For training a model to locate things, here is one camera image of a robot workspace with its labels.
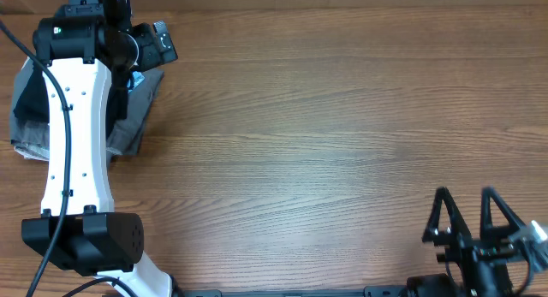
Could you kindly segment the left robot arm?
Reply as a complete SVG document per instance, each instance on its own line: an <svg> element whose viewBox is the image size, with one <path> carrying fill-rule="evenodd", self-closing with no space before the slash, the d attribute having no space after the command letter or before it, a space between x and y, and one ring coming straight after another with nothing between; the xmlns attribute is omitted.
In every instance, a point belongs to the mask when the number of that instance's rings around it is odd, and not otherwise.
<svg viewBox="0 0 548 297"><path fill-rule="evenodd" d="M49 167L40 215L21 224L43 264L72 270L122 296L178 296L145 251L140 217L118 212L107 172L107 107L134 71L177 58L165 24L133 25L130 0L68 0L43 19L30 54L45 81Z"/></svg>

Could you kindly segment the black t-shirt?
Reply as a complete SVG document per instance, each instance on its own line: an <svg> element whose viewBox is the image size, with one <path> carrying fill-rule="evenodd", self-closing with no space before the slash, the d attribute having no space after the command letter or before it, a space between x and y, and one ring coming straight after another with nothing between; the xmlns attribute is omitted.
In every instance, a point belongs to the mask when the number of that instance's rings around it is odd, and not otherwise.
<svg viewBox="0 0 548 297"><path fill-rule="evenodd" d="M20 122L49 122L49 100L45 80L40 69L35 70L33 62L27 61L15 77L15 107L12 109ZM106 135L109 136L118 120L128 115L128 89L113 86L109 91L106 109Z"/></svg>

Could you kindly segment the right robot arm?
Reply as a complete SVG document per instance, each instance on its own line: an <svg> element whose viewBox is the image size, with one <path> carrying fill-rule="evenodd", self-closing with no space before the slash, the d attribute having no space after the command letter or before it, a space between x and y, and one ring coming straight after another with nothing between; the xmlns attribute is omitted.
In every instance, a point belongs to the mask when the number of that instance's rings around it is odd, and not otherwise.
<svg viewBox="0 0 548 297"><path fill-rule="evenodd" d="M512 234L525 227L492 187L481 193L479 238L473 238L456 202L446 187L436 190L432 212L426 224L422 241L443 247L437 261L449 267L456 264L462 275L462 284L455 283L450 270L444 274L414 276L407 280L399 295L426 296L521 296L534 279L532 255L525 246L512 243ZM527 275L515 289L507 263L525 261Z"/></svg>

